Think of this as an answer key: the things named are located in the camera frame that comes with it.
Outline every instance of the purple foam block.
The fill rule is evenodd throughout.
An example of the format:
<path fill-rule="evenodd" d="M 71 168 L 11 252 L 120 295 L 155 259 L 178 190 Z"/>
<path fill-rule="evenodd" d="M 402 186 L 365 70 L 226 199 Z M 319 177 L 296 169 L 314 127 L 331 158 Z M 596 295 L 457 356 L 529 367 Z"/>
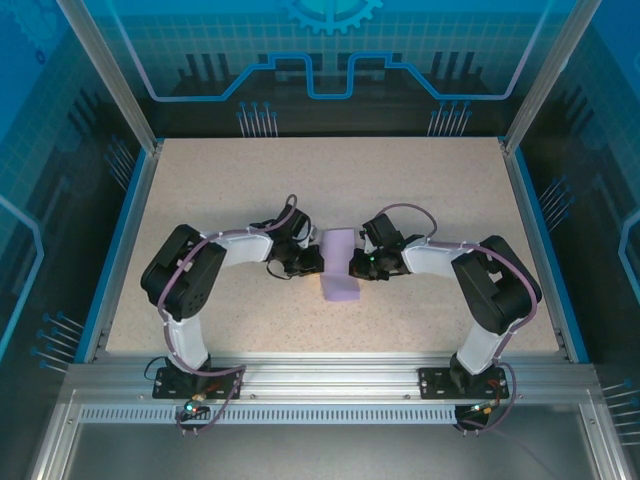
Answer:
<path fill-rule="evenodd" d="M 324 258 L 324 273 L 320 274 L 320 283 L 325 300 L 360 300 L 358 280 L 349 276 L 355 245 L 355 230 L 351 228 L 323 232 L 320 254 Z"/>

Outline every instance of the circuit pattern graphic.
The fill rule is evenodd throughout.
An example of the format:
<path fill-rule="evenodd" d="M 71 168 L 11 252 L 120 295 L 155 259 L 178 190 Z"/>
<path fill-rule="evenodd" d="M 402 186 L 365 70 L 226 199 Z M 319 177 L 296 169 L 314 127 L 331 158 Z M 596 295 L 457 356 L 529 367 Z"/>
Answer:
<path fill-rule="evenodd" d="M 301 28 L 310 27 L 315 34 L 347 33 L 360 28 L 362 20 L 373 18 L 374 8 L 382 7 L 381 0 L 282 0 L 289 12 L 289 20 L 297 20 Z"/>
<path fill-rule="evenodd" d="M 54 0 L 0 0 L 0 11 L 8 12 L 36 49 L 42 50 L 58 30 Z"/>

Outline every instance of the metal base plate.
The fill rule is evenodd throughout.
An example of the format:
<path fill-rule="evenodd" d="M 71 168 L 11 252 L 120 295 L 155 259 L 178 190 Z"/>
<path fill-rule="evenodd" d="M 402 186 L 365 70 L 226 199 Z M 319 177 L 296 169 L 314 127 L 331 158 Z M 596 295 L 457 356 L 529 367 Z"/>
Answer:
<path fill-rule="evenodd" d="M 474 385 L 467 388 L 465 394 L 461 394 L 458 387 L 451 381 L 449 368 L 420 368 L 418 369 L 420 398 L 422 400 L 492 400 L 496 397 L 496 391 L 487 384 L 489 380 L 504 381 L 504 386 L 500 387 L 500 399 L 509 398 L 509 386 L 503 369 L 490 368 L 475 378 Z"/>
<path fill-rule="evenodd" d="M 211 372 L 220 372 L 227 368 L 212 368 Z M 233 388 L 233 383 L 238 378 L 238 374 L 226 375 L 224 377 L 211 378 L 207 383 L 207 400 L 224 400 Z M 236 389 L 236 393 L 231 397 L 234 400 L 240 398 L 240 390 L 242 386 Z M 164 400 L 188 400 L 196 392 L 185 383 L 178 381 L 178 378 L 169 368 L 159 368 L 156 372 L 155 385 L 153 387 L 152 397 Z"/>

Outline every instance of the black cable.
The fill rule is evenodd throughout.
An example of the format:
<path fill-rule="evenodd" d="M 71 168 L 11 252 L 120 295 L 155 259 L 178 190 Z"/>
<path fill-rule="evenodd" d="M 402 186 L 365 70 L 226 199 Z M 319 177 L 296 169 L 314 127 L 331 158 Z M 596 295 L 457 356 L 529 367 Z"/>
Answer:
<path fill-rule="evenodd" d="M 287 276 L 287 277 L 281 277 L 280 275 L 276 275 L 275 273 L 273 273 L 273 272 L 271 271 L 271 269 L 269 268 L 269 265 L 271 264 L 271 262 L 273 262 L 273 260 L 269 260 L 269 261 L 267 262 L 267 273 L 268 273 L 269 275 L 271 275 L 273 278 L 277 278 L 278 280 L 291 280 L 291 278 L 292 278 L 292 277 L 291 277 L 291 275 L 289 275 L 289 276 Z"/>
<path fill-rule="evenodd" d="M 151 380 L 151 381 L 155 380 L 154 378 L 147 377 L 147 372 L 149 371 L 149 368 L 151 367 L 151 365 L 153 365 L 155 362 L 157 362 L 161 358 L 167 358 L 167 357 L 165 355 L 162 355 L 160 357 L 155 357 L 155 358 L 152 358 L 149 363 L 147 363 L 147 366 L 144 367 L 144 373 L 142 374 L 144 376 L 144 378 L 146 378 L 147 380 Z"/>

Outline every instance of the beige work surface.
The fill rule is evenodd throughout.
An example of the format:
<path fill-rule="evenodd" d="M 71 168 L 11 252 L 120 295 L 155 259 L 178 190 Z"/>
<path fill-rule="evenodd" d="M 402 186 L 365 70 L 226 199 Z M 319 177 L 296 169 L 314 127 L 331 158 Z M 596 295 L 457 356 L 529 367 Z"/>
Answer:
<path fill-rule="evenodd" d="M 435 238 L 503 236 L 535 271 L 495 138 L 169 139 L 165 141 L 107 344 L 112 354 L 165 351 L 140 276 L 176 225 L 202 231 L 276 216 L 294 192 L 320 230 L 357 228 L 412 202 L 438 219 Z M 412 210 L 389 213 L 405 235 L 427 233 Z M 455 351 L 472 317 L 455 279 L 406 275 L 360 282 L 352 303 L 324 300 L 317 275 L 279 281 L 265 264 L 222 270 L 200 313 L 211 352 Z M 558 349 L 547 308 L 509 345 Z"/>

